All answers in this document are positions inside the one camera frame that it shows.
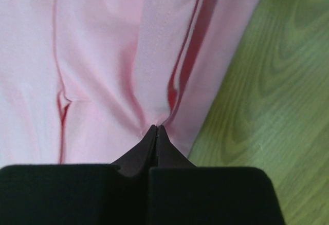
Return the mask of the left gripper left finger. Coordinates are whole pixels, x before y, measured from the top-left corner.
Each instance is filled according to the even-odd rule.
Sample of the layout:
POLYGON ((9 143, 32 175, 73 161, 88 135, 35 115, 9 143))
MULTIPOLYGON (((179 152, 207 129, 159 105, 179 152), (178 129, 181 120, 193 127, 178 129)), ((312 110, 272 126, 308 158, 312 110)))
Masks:
POLYGON ((151 126, 111 164, 2 168, 1 224, 145 224, 156 136, 151 126))

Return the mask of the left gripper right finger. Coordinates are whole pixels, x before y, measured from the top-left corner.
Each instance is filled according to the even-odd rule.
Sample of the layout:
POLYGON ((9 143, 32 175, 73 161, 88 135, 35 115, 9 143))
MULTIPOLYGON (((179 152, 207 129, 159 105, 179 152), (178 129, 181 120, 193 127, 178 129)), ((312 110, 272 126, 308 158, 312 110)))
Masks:
POLYGON ((158 127, 149 171, 150 224, 285 224, 271 179, 256 167, 196 167, 158 127))

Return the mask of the pink t-shirt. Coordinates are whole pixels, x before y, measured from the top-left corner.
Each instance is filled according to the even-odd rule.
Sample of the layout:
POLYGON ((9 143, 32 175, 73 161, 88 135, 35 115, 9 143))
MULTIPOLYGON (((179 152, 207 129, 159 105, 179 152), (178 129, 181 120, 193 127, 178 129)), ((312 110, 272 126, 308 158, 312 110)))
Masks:
POLYGON ((259 0, 1 0, 1 166, 188 155, 259 0))

